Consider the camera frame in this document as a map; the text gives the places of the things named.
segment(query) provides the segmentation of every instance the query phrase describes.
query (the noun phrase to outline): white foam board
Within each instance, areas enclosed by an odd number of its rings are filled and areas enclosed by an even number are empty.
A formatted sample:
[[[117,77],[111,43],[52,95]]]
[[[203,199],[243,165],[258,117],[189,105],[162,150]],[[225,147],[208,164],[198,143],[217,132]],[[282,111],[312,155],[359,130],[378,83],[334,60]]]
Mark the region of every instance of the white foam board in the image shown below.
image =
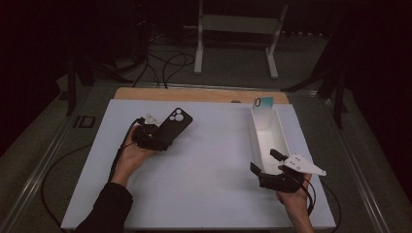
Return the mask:
[[[147,159],[129,180],[130,229],[272,229],[291,227],[273,190],[258,186],[248,120],[252,105],[111,100],[62,221],[76,228],[92,209],[129,124],[147,113],[165,119],[180,107],[191,125],[168,151]],[[292,105],[276,105],[291,152],[311,155]],[[319,178],[313,176],[315,227],[335,225]]]

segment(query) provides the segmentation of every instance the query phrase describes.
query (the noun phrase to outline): metal stand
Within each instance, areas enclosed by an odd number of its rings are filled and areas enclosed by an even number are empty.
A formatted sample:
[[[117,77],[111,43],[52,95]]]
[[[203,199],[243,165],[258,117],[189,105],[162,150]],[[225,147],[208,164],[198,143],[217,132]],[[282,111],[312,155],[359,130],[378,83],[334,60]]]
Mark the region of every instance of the metal stand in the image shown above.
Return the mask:
[[[273,35],[273,41],[270,47],[266,48],[266,58],[270,71],[270,78],[278,79],[278,70],[276,69],[273,51],[281,34],[283,21],[288,10],[288,5],[284,5],[279,18],[265,17],[234,17],[234,16],[216,16],[203,14],[203,0],[199,0],[199,18],[197,26],[197,50],[194,62],[194,74],[200,75],[202,72],[203,62],[203,31],[227,31],[227,32],[249,32]]]

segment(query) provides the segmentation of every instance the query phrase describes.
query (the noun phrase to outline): smartphone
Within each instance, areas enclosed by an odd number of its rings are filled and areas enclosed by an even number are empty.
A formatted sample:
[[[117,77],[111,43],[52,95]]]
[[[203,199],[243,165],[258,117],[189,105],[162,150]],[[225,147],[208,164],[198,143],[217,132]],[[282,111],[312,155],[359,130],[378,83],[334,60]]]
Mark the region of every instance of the smartphone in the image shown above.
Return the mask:
[[[192,121],[193,118],[188,113],[181,108],[176,108],[158,127],[154,133],[154,138],[170,146]]]

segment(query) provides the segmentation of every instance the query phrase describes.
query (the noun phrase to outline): floor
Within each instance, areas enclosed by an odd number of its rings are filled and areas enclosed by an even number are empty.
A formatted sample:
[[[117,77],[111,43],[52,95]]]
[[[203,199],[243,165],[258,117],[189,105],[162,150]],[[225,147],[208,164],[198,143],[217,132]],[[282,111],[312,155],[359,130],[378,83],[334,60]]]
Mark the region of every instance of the floor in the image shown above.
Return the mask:
[[[205,42],[202,74],[195,75],[190,63],[195,53],[191,33],[188,32],[183,42],[158,35],[150,47],[150,65],[146,71],[143,73],[145,65],[142,65],[122,75],[131,81],[139,79],[135,86],[143,87],[279,91],[306,79],[327,43],[327,39],[320,37],[281,35],[275,50],[280,77],[272,80],[266,66],[264,43],[228,43],[217,41],[216,35],[210,34],[211,39]],[[169,60],[175,65],[165,65],[170,57],[182,53],[186,55]],[[118,87],[133,85],[114,82],[102,74],[95,75],[94,86],[77,83],[78,105],[72,116],[66,116],[67,102],[55,99],[0,158],[1,232],[61,231],[46,211],[42,190],[50,212],[56,221],[61,221],[107,103]],[[65,90],[66,78],[62,77],[59,84]],[[335,221],[339,222],[341,217],[337,232],[409,232],[412,229],[411,205],[350,90],[345,91],[344,128],[338,129],[330,116],[330,102],[315,95],[319,85],[313,83],[288,95],[309,150],[319,166],[330,171],[325,182],[338,197],[336,202],[333,194],[327,193]],[[95,117],[96,123],[90,128],[76,127],[78,116]],[[331,232],[331,229],[318,229],[317,232]]]

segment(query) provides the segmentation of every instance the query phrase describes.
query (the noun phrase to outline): human hand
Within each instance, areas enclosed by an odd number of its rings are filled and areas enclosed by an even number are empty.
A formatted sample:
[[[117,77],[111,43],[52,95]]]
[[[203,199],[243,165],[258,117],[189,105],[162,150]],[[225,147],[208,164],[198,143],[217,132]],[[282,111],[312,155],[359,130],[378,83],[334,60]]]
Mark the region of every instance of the human hand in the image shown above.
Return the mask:
[[[312,175],[310,174],[303,175],[303,178],[306,180],[303,182],[303,186],[306,189],[308,189],[307,181],[310,181],[311,177]],[[314,232],[307,209],[307,195],[302,188],[294,193],[277,191],[276,196],[278,200],[284,204],[288,217],[296,229],[296,232]]]
[[[131,134],[137,127],[139,126],[133,126],[129,135],[127,135],[124,145],[122,145],[122,151],[115,174],[111,179],[112,183],[118,183],[124,187],[127,186],[129,177],[143,164],[146,158],[156,153],[155,150],[141,149],[133,143]]]

